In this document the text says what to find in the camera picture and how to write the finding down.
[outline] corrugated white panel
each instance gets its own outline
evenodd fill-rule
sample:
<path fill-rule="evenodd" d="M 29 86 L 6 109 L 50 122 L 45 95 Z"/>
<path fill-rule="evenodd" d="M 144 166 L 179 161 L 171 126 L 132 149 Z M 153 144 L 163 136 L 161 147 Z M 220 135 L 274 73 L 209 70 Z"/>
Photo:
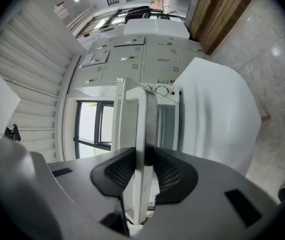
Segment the corrugated white panel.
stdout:
<path fill-rule="evenodd" d="M 61 84 L 73 54 L 23 9 L 0 32 L 0 74 L 21 98 L 8 127 L 21 144 L 56 161 L 54 123 Z"/>

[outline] black window frame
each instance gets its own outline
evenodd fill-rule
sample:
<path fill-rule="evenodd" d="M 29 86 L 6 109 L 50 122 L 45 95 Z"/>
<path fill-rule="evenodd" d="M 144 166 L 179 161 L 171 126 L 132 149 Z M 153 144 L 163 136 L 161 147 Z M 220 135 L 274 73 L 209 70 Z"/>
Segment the black window frame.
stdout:
<path fill-rule="evenodd" d="M 79 126 L 80 126 L 81 110 L 83 103 L 97 103 L 96 114 L 94 119 L 93 143 L 91 141 L 88 141 L 87 139 L 79 137 Z M 101 141 L 102 138 L 101 129 L 103 123 L 104 107 L 114 107 L 114 102 L 106 100 L 77 100 L 76 121 L 75 121 L 74 138 L 73 138 L 76 159 L 80 158 L 79 144 L 84 144 L 86 146 L 90 146 L 101 150 L 111 151 L 111 142 Z"/>

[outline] gray metal locker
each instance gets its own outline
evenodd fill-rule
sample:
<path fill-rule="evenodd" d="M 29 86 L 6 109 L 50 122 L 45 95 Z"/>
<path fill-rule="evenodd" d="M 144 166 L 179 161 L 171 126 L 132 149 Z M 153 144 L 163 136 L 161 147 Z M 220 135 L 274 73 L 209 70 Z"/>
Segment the gray metal locker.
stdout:
<path fill-rule="evenodd" d="M 131 78 L 139 83 L 141 78 L 141 69 L 141 62 L 122 61 L 108 63 L 103 72 L 101 83 L 119 83 L 125 78 Z"/>
<path fill-rule="evenodd" d="M 97 64 L 106 63 L 110 51 L 111 50 L 105 50 L 105 49 L 97 50 L 94 53 L 94 55 L 91 58 L 91 60 L 89 61 L 90 66 L 91 65 L 97 65 Z"/>
<path fill-rule="evenodd" d="M 105 66 L 103 64 L 80 68 L 77 73 L 75 88 L 100 84 Z"/>
<path fill-rule="evenodd" d="M 180 64 L 181 59 L 177 45 L 174 46 L 147 46 L 146 47 L 146 62 L 168 62 Z"/>
<path fill-rule="evenodd" d="M 181 64 L 163 61 L 147 61 L 144 64 L 141 82 L 151 84 L 173 84 L 183 71 L 184 68 Z"/>
<path fill-rule="evenodd" d="M 108 62 L 142 61 L 144 53 L 143 45 L 118 46 L 112 48 Z"/>
<path fill-rule="evenodd" d="M 178 39 L 178 44 L 180 49 L 190 50 L 194 52 L 202 52 L 203 48 L 199 42 L 188 40 L 188 39 Z"/>
<path fill-rule="evenodd" d="M 184 65 L 189 65 L 195 57 L 210 61 L 209 55 L 204 54 L 203 51 L 181 49 L 181 56 Z"/>
<path fill-rule="evenodd" d="M 110 50 L 113 47 L 114 37 L 106 38 L 101 37 L 97 38 L 89 49 L 89 53 L 95 53 L 99 50 Z"/>
<path fill-rule="evenodd" d="M 134 46 L 134 45 L 143 45 L 145 43 L 144 34 L 129 34 L 117 36 L 114 38 L 113 46 Z"/>
<path fill-rule="evenodd" d="M 177 45 L 177 37 L 159 34 L 149 34 L 146 40 L 147 46 L 169 46 L 173 47 Z"/>

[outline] black textured grip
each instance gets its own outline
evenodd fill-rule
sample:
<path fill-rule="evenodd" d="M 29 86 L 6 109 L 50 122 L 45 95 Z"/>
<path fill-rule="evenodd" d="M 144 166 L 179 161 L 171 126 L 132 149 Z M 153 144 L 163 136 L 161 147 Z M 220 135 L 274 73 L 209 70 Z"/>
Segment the black textured grip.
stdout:
<path fill-rule="evenodd" d="M 196 169 L 189 163 L 155 148 L 153 170 L 157 175 L 160 193 L 156 205 L 179 203 L 187 197 L 198 182 Z"/>
<path fill-rule="evenodd" d="M 136 148 L 116 152 L 119 155 L 92 169 L 90 179 L 104 196 L 120 198 L 136 169 Z"/>

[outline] tiled floor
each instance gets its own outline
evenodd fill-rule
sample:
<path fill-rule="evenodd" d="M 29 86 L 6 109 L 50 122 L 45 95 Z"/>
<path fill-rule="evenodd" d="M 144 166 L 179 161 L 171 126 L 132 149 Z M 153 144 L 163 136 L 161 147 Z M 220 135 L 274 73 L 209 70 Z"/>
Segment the tiled floor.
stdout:
<path fill-rule="evenodd" d="M 279 202 L 285 184 L 285 12 L 276 0 L 252 0 L 211 55 L 247 82 L 262 124 L 247 178 Z"/>

